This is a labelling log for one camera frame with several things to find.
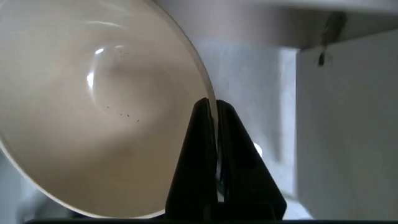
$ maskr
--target white surface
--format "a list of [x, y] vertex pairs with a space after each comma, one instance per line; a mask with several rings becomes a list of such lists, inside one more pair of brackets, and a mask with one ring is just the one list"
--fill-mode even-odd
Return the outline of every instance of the white surface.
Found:
[[398, 218], [398, 30], [297, 60], [298, 198], [315, 218]]
[[162, 213], [193, 104], [213, 96], [190, 42], [151, 2], [1, 6], [7, 156], [85, 215]]

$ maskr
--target bowl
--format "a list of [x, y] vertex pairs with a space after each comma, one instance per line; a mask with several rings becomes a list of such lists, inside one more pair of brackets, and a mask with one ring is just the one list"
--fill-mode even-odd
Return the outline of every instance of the bowl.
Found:
[[7, 1], [0, 49], [14, 166], [90, 217], [164, 213], [193, 105], [215, 103], [179, 26], [151, 1]]

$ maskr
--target cabinet door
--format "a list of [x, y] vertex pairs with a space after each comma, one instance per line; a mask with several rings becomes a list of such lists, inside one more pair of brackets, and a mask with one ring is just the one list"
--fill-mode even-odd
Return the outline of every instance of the cabinet door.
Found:
[[314, 218], [398, 218], [398, 30], [297, 55], [297, 194]]

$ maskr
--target white bowl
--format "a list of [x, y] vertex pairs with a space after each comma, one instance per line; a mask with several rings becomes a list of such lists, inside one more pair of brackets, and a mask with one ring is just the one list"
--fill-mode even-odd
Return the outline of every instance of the white bowl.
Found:
[[195, 49], [149, 1], [8, 1], [0, 138], [49, 197], [91, 217], [163, 213], [195, 102]]

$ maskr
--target ceramic bowl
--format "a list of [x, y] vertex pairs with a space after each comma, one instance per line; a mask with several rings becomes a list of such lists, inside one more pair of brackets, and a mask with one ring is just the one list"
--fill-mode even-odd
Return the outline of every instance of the ceramic bowl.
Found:
[[12, 163], [91, 217], [163, 213], [195, 102], [193, 45], [150, 1], [6, 1], [0, 140]]

